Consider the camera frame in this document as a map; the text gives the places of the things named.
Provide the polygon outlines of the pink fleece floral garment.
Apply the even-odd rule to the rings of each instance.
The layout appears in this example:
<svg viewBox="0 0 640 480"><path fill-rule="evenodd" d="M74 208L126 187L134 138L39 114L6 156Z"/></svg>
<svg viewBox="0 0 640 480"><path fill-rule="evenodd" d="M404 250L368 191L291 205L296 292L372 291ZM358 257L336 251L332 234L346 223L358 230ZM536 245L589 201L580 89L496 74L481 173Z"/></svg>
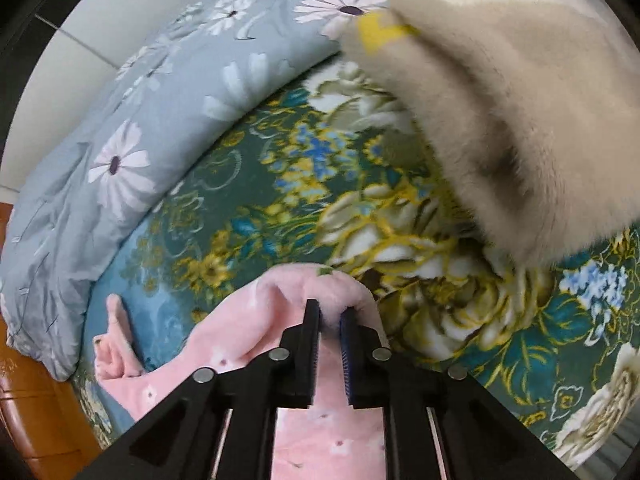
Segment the pink fleece floral garment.
<svg viewBox="0 0 640 480"><path fill-rule="evenodd" d="M272 475L276 479L382 479L383 419L378 410L347 404L338 324L348 307L361 324L382 330L378 306L366 286L314 263L274 266L232 292L198 323L178 356L146 372L134 354L129 318L119 296L106 300L107 331L94 337L94 374L133 419L140 419L194 370L218 373L247 365L274 348L283 331L302 322L309 299L318 300L322 329L314 403L277 417Z"/></svg>

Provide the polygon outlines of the green floral bed blanket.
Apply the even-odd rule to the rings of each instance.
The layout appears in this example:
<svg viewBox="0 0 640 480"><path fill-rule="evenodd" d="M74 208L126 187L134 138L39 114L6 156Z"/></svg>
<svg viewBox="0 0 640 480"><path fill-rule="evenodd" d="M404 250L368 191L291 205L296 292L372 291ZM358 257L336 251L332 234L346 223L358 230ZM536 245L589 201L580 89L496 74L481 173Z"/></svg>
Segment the green floral bed blanket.
<svg viewBox="0 0 640 480"><path fill-rule="evenodd" d="M230 292L314 262L370 289L394 349L465 366L567 466L615 476L639 441L638 229L520 269L478 239L436 166L386 162L398 115L334 58L250 112L146 215L93 287L74 378L102 444L130 426L93 374L109 294L155 370Z"/></svg>

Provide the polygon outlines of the beige fluffy garment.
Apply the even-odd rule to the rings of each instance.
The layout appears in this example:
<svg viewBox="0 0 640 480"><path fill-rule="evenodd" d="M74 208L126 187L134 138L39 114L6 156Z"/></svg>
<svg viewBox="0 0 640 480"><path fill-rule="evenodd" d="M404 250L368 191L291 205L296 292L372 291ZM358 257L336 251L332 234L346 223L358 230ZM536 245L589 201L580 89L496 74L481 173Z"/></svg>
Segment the beige fluffy garment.
<svg viewBox="0 0 640 480"><path fill-rule="evenodd" d="M589 0L387 0L341 44L515 261L560 260L638 221L639 51Z"/></svg>

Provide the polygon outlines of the grey daisy print quilt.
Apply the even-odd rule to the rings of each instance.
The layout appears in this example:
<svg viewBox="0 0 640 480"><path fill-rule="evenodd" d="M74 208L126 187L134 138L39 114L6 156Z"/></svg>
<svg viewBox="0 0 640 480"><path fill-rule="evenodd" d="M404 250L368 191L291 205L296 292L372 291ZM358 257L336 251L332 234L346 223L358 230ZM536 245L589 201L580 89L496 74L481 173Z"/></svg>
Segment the grey daisy print quilt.
<svg viewBox="0 0 640 480"><path fill-rule="evenodd" d="M92 284L143 216L246 113L338 49L385 0L195 0L118 71L23 186L1 255L14 350L62 382Z"/></svg>

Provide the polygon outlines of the orange wooden bed frame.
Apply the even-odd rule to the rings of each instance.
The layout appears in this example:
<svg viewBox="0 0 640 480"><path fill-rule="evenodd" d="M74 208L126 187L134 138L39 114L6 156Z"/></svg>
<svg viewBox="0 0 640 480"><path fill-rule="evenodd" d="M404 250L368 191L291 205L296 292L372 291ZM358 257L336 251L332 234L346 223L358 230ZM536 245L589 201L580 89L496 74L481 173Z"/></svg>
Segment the orange wooden bed frame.
<svg viewBox="0 0 640 480"><path fill-rule="evenodd" d="M101 453L72 386L1 345L1 442L37 479L71 479Z"/></svg>

